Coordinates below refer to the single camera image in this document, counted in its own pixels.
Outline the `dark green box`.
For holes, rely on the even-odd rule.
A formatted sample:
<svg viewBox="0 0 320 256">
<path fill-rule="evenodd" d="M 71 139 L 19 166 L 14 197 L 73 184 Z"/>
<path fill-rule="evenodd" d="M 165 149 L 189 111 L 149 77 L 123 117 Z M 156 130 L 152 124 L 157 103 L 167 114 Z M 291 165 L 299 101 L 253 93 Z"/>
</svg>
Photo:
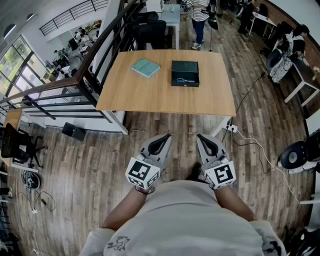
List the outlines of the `dark green box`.
<svg viewBox="0 0 320 256">
<path fill-rule="evenodd" d="M 178 78 L 193 80 L 193 83 L 177 82 Z M 171 85 L 175 87 L 195 87 L 200 85 L 197 61 L 173 60 L 171 63 Z"/>
</svg>

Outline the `black patterned round object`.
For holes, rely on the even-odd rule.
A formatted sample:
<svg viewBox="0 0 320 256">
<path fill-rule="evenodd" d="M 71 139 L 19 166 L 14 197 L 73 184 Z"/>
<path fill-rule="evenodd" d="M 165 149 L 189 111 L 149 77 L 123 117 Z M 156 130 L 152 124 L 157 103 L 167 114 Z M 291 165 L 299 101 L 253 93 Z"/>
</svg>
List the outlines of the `black patterned round object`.
<svg viewBox="0 0 320 256">
<path fill-rule="evenodd" d="M 28 192 L 37 190 L 41 186 L 41 180 L 35 172 L 23 170 L 21 172 L 21 179 Z"/>
</svg>

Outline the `person's black right shoe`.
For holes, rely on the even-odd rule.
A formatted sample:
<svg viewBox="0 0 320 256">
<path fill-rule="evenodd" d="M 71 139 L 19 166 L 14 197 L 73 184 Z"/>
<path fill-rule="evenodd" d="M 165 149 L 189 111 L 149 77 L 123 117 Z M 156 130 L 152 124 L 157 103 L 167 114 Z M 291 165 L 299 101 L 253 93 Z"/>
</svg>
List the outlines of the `person's black right shoe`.
<svg viewBox="0 0 320 256">
<path fill-rule="evenodd" d="M 202 173 L 202 170 L 201 170 L 201 164 L 199 162 L 196 162 L 192 168 L 191 168 L 191 174 L 187 176 L 186 180 L 188 181 L 194 181 L 194 182 L 199 182 L 199 183 L 204 183 L 203 180 L 201 180 L 199 178 L 199 176 L 201 175 Z"/>
</svg>

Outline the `black metal railing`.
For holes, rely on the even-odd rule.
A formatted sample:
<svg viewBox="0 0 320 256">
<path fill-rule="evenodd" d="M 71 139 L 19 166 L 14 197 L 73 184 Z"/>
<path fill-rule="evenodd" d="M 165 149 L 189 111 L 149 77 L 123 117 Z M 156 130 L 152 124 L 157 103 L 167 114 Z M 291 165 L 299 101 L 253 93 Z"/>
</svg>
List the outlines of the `black metal railing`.
<svg viewBox="0 0 320 256">
<path fill-rule="evenodd" d="M 0 118 L 7 118 L 14 111 L 19 111 L 34 123 L 37 122 L 37 118 L 51 120 L 82 118 L 105 119 L 113 124 L 113 118 L 95 109 L 98 104 L 97 98 L 102 93 L 118 54 L 133 50 L 135 40 L 129 33 L 127 25 L 132 15 L 141 11 L 146 2 L 147 0 L 132 0 L 126 5 L 102 32 L 101 38 L 89 49 L 83 62 L 71 77 L 34 87 L 0 100 Z M 111 32 L 114 32 L 113 39 L 98 62 L 96 71 L 90 73 L 91 62 L 98 55 L 98 51 Z"/>
</svg>

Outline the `black wrist band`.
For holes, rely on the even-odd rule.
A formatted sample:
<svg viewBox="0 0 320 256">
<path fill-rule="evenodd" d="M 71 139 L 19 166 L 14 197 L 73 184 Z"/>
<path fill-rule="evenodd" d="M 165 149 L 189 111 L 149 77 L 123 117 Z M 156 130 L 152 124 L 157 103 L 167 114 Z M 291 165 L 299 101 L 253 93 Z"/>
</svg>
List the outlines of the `black wrist band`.
<svg viewBox="0 0 320 256">
<path fill-rule="evenodd" d="M 135 190 L 137 192 L 139 192 L 140 194 L 149 195 L 149 194 L 152 194 L 156 189 L 153 186 L 148 188 L 148 189 L 143 189 L 143 188 L 141 188 L 139 186 L 135 186 Z"/>
</svg>

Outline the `black round device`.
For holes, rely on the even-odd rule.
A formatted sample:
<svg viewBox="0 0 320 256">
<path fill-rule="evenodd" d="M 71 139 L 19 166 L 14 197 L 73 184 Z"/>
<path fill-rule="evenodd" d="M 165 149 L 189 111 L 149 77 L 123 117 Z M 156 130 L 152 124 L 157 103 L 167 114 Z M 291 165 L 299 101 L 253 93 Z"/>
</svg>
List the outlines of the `black round device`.
<svg viewBox="0 0 320 256">
<path fill-rule="evenodd" d="M 286 147 L 278 158 L 278 166 L 287 169 L 290 174 L 308 171 L 320 173 L 320 129 L 305 140 Z"/>
</svg>

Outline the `black waste bin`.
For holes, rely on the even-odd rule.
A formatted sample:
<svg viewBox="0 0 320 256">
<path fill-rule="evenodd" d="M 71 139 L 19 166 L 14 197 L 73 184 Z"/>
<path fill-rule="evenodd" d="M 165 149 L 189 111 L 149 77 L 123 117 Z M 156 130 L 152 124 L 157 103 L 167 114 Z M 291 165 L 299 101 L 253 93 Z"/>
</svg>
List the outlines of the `black waste bin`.
<svg viewBox="0 0 320 256">
<path fill-rule="evenodd" d="M 86 136 L 86 130 L 74 124 L 66 122 L 63 126 L 62 133 L 70 138 L 83 141 Z"/>
</svg>

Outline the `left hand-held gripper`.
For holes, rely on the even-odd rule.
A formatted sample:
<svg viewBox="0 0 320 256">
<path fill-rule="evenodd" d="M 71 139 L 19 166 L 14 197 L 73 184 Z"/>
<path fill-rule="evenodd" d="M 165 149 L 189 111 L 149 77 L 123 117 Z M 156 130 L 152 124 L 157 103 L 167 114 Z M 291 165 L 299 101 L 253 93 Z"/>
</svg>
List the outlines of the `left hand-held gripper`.
<svg viewBox="0 0 320 256">
<path fill-rule="evenodd" d="M 160 178 L 172 138 L 169 133 L 159 134 L 142 144 L 140 152 L 130 159 L 127 166 L 125 176 L 129 183 L 147 190 Z"/>
</svg>

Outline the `person's right forearm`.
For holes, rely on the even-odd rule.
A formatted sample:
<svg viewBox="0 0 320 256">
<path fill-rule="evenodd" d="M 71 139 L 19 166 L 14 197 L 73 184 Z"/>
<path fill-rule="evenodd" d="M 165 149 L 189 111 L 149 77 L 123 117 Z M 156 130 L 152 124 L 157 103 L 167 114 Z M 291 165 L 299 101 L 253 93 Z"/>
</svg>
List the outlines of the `person's right forearm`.
<svg viewBox="0 0 320 256">
<path fill-rule="evenodd" d="M 257 218 L 244 201 L 233 191 L 230 186 L 224 186 L 214 190 L 217 203 L 248 222 L 256 221 Z"/>
</svg>

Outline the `teal book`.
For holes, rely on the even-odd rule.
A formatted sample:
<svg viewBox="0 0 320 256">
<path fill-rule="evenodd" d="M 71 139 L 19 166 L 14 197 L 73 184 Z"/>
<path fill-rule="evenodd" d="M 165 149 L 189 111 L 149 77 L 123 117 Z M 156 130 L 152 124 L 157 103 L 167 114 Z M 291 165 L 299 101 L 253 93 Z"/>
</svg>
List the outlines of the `teal book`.
<svg viewBox="0 0 320 256">
<path fill-rule="evenodd" d="M 160 65 L 147 59 L 141 58 L 137 62 L 135 62 L 130 68 L 138 74 L 146 78 L 150 78 L 160 69 Z"/>
</svg>

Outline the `grey white desk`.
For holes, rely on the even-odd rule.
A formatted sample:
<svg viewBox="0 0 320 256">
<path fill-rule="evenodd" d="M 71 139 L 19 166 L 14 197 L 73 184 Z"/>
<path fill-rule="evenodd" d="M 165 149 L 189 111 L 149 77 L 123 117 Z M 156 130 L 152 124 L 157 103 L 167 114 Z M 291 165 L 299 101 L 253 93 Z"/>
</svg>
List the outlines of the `grey white desk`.
<svg viewBox="0 0 320 256">
<path fill-rule="evenodd" d="M 165 4 L 160 16 L 166 22 L 167 27 L 175 28 L 175 47 L 180 48 L 180 10 L 179 4 Z"/>
</svg>

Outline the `white side table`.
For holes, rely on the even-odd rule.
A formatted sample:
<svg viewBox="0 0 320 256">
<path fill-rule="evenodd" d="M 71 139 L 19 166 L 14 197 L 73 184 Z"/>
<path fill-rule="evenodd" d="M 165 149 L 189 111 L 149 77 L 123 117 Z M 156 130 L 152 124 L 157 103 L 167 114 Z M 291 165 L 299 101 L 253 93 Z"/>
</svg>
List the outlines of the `white side table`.
<svg viewBox="0 0 320 256">
<path fill-rule="evenodd" d="M 320 85 L 312 79 L 312 69 L 306 65 L 302 60 L 297 60 L 292 65 L 300 79 L 301 82 L 298 86 L 284 99 L 285 103 L 288 103 L 304 86 L 308 86 L 314 89 L 314 92 L 301 104 L 304 107 L 308 104 L 319 92 L 320 92 Z"/>
</svg>

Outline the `person's grey shirt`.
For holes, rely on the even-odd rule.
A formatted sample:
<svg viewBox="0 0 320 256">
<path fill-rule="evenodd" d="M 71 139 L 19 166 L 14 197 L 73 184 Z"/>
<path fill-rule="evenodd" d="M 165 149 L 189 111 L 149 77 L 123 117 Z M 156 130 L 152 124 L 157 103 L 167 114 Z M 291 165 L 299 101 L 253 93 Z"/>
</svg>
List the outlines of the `person's grey shirt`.
<svg viewBox="0 0 320 256">
<path fill-rule="evenodd" d="M 79 256 L 286 256 L 265 220 L 222 208 L 207 183 L 177 180 L 147 195 L 135 217 L 114 231 L 92 230 Z"/>
</svg>

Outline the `person's left forearm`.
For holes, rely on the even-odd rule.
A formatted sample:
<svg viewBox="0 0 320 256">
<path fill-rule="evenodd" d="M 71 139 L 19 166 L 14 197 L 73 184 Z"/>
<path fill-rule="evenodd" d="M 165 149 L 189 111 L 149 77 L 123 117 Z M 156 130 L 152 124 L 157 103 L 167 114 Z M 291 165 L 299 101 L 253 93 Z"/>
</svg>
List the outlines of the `person's left forearm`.
<svg viewBox="0 0 320 256">
<path fill-rule="evenodd" d="M 124 199 L 108 214 L 102 228 L 117 231 L 127 221 L 134 218 L 141 210 L 147 195 L 141 194 L 133 187 Z"/>
</svg>

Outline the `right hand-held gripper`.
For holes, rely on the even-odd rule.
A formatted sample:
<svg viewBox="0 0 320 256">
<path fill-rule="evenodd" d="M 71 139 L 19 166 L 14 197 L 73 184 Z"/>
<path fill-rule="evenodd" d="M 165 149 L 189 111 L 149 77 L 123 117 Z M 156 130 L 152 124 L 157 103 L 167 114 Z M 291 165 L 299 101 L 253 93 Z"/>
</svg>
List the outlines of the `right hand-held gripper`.
<svg viewBox="0 0 320 256">
<path fill-rule="evenodd" d="M 204 163 L 201 169 L 209 187 L 212 190 L 217 190 L 232 184 L 236 180 L 234 162 L 223 155 L 226 153 L 226 149 L 222 142 L 211 135 L 201 133 L 197 134 L 196 142 L 201 160 Z"/>
</svg>

